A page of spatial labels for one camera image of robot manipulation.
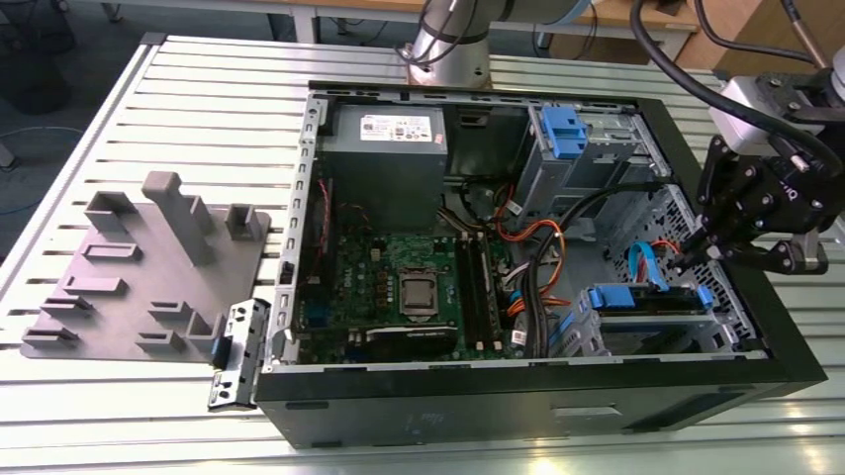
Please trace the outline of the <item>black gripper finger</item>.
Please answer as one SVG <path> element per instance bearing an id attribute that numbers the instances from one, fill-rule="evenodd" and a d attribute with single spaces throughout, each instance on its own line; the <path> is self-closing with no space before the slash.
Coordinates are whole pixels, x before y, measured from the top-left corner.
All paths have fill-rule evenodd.
<path id="1" fill-rule="evenodd" d="M 719 243 L 753 242 L 759 236 L 753 226 L 755 205 L 748 202 L 759 177 L 753 160 L 737 154 L 724 138 L 712 139 L 696 191 L 701 206 L 699 227 L 680 245 L 671 262 L 673 268 L 692 268 L 711 261 L 699 251 L 707 239 Z"/>
<path id="2" fill-rule="evenodd" d="M 709 260 L 733 262 L 765 271 L 791 271 L 791 247 L 783 239 L 769 248 L 752 242 L 719 243 L 707 239 L 699 245 L 699 251 Z"/>

